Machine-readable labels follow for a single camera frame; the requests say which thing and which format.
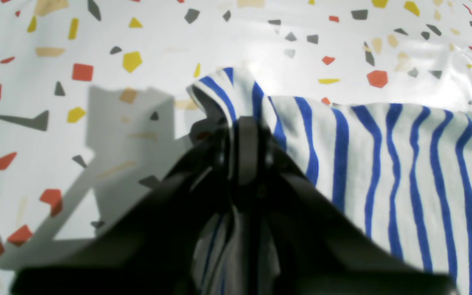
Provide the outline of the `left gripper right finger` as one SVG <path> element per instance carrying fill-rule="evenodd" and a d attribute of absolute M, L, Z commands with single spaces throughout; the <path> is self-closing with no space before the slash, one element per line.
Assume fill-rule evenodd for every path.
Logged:
<path fill-rule="evenodd" d="M 250 116 L 237 123 L 236 183 L 236 205 L 248 217 L 247 295 L 260 292 L 263 225 L 279 262 L 274 295 L 458 294 L 449 276 L 418 271 L 365 237 Z"/>

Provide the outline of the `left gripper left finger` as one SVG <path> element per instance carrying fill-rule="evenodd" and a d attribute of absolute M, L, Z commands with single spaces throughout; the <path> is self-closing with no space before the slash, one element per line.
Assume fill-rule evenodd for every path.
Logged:
<path fill-rule="evenodd" d="M 110 230 L 52 265 L 18 272 L 14 295 L 194 295 L 195 245 L 230 207 L 228 123 L 189 150 Z"/>

